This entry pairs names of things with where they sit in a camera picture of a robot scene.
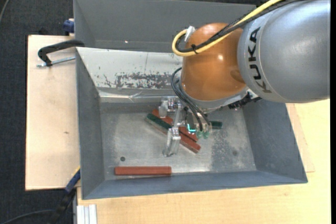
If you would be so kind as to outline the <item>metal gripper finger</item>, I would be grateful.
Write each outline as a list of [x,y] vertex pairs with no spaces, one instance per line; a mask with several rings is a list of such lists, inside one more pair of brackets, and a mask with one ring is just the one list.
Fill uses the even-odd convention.
[[169,128],[167,132],[167,142],[163,150],[163,156],[169,157],[178,153],[181,135],[178,127]]
[[169,113],[177,112],[180,104],[180,99],[177,97],[162,97],[158,108],[159,116],[166,117]]

